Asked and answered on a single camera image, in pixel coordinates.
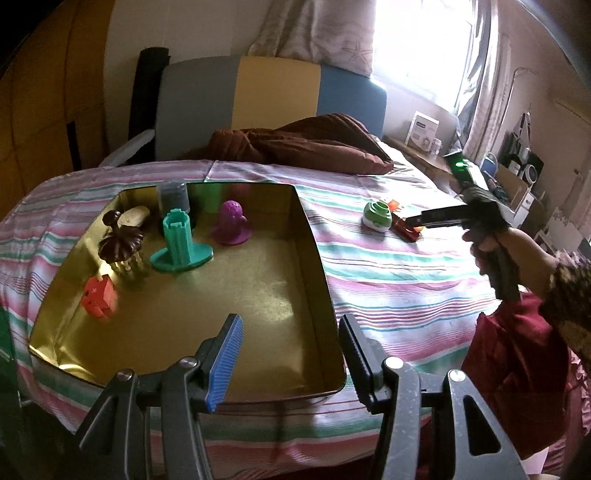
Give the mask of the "person's right hand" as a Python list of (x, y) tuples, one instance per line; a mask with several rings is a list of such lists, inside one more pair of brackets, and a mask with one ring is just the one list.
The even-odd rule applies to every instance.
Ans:
[(509, 260), (519, 283), (541, 300), (546, 298), (558, 260), (545, 252), (525, 232), (509, 227), (483, 237), (471, 229), (463, 234), (463, 240), (471, 244), (470, 251), (481, 275), (490, 273), (488, 256), (500, 250)]

